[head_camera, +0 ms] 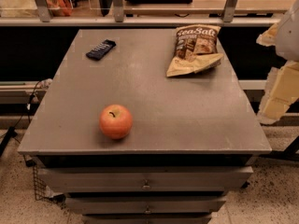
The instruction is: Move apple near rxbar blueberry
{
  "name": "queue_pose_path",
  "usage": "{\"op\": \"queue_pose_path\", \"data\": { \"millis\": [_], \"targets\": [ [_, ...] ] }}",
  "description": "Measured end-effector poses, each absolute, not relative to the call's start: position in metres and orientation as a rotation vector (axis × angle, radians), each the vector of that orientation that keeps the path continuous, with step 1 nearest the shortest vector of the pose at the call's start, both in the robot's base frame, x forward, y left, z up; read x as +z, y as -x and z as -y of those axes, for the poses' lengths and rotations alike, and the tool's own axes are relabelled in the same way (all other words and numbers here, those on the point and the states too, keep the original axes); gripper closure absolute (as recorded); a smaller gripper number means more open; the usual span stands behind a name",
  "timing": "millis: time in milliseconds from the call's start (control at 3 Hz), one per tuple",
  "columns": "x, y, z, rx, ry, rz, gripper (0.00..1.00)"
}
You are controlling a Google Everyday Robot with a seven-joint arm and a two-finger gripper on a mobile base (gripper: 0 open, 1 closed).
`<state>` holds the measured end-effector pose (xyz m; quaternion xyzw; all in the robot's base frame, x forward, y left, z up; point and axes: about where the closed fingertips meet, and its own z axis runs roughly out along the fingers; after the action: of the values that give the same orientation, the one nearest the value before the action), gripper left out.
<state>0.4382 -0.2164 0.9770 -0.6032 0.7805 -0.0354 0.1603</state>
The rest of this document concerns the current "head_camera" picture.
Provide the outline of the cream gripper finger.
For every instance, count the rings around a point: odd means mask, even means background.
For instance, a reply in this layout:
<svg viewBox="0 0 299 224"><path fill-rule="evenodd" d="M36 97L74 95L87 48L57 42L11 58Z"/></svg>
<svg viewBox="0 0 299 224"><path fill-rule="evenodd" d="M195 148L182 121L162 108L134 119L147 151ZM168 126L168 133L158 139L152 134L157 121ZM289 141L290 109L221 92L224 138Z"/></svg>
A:
<svg viewBox="0 0 299 224"><path fill-rule="evenodd" d="M287 61L282 67L272 67L264 88L257 114L261 124L279 121L299 99L299 62Z"/></svg>
<svg viewBox="0 0 299 224"><path fill-rule="evenodd" d="M265 47L275 46L277 32L278 25L275 23L258 36L256 43Z"/></svg>

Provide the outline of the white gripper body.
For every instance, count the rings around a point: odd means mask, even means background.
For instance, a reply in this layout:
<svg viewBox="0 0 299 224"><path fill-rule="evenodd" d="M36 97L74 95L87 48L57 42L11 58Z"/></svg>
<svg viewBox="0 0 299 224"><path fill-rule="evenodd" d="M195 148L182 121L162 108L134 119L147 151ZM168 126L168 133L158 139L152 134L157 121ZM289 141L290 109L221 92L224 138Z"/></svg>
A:
<svg viewBox="0 0 299 224"><path fill-rule="evenodd" d="M278 23L276 54L285 60L299 61L299 0Z"/></svg>

